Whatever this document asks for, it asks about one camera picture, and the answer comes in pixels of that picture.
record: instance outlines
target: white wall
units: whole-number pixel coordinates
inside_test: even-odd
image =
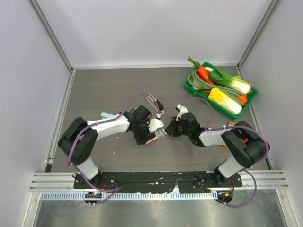
[[[20,226],[68,71],[26,0],[0,1],[0,222]]]
[[[38,0],[75,67],[238,63],[271,0]]]
[[[259,95],[253,101],[271,145],[273,165],[282,169],[303,214],[303,1],[281,1],[243,66]]]

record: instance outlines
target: reflective floor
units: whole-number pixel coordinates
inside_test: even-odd
[[[249,200],[252,190],[235,191],[233,204]],[[285,227],[276,191],[258,190],[244,208],[214,200],[108,201],[95,207],[82,201],[40,201],[35,227]]]

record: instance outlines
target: orange object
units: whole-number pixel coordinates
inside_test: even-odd
[[[244,96],[244,95],[239,95],[239,96],[237,96],[237,99],[239,99],[240,101],[243,102],[243,105],[242,105],[242,106],[245,106],[245,105],[247,104],[247,102],[248,102],[247,97]]]
[[[200,68],[198,69],[198,72],[199,72],[198,76],[199,76],[202,80],[204,80],[206,83],[209,83],[209,84],[214,85],[214,82],[212,82],[212,81],[209,79],[209,73],[208,73],[208,71],[206,70],[206,68],[200,67]]]

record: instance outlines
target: gray wooden tabletop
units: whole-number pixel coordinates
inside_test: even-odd
[[[237,75],[235,67],[221,68]],[[162,102],[165,109],[162,120],[168,126],[171,118],[178,114],[176,105],[193,97],[183,85],[190,72],[188,67],[77,70],[61,133],[77,117],[86,121],[99,120],[101,112],[119,113],[139,93],[151,93]],[[155,116],[155,110],[143,96],[134,100],[129,110],[140,104]],[[201,126],[211,117],[209,107],[199,100],[187,103],[186,107]],[[249,110],[240,120],[253,126]],[[227,125],[228,121],[227,117],[214,111],[210,127]],[[215,169],[230,155],[227,148],[220,146],[195,147],[185,136],[173,138],[166,135],[148,145],[137,145],[133,134],[128,132],[97,141],[91,157],[101,171],[204,171]],[[68,168],[66,161],[67,157],[58,148],[52,172],[73,172],[74,168]],[[267,165],[263,160],[253,169],[265,170]]]

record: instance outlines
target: light blue object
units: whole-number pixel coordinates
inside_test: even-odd
[[[114,117],[114,115],[112,115],[112,114],[110,114],[110,113],[102,112],[102,113],[101,113],[101,117],[102,117],[103,119],[106,119],[106,118]]]

